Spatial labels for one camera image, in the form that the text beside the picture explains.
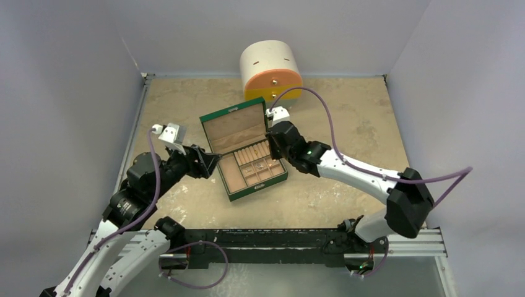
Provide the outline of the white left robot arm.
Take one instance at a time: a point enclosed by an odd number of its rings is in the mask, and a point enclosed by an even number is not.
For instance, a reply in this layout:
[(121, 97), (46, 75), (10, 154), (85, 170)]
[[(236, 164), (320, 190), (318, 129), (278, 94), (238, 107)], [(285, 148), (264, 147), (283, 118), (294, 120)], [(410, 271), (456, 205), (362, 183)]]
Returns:
[(222, 158), (197, 145), (169, 149), (168, 153), (166, 161), (153, 151), (135, 158), (76, 266), (59, 285), (44, 289), (41, 296), (118, 296), (154, 258), (165, 251), (176, 253), (189, 247), (185, 228), (164, 217), (137, 246), (119, 256), (156, 211), (160, 196), (184, 176), (209, 178)]

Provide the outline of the green jewelry box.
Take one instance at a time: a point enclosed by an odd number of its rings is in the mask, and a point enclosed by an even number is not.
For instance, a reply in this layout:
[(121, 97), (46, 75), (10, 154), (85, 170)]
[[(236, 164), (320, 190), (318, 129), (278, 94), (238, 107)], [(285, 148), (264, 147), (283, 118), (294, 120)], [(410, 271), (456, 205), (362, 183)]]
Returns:
[(271, 157), (265, 111), (259, 97), (199, 118), (211, 151), (222, 156), (218, 169), (231, 202), (288, 179), (283, 162)]

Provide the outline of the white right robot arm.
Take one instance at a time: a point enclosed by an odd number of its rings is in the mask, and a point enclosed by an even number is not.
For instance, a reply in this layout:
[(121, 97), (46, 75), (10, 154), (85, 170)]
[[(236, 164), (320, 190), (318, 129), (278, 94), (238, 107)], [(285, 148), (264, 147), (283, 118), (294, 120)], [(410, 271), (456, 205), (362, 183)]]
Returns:
[(371, 242), (391, 234), (419, 235), (434, 200), (418, 171), (406, 168), (400, 173), (338, 155), (328, 144), (306, 141), (290, 121), (273, 125), (266, 137), (272, 158), (286, 160), (301, 173), (354, 187), (384, 204), (372, 215), (343, 224), (352, 250), (362, 252)]

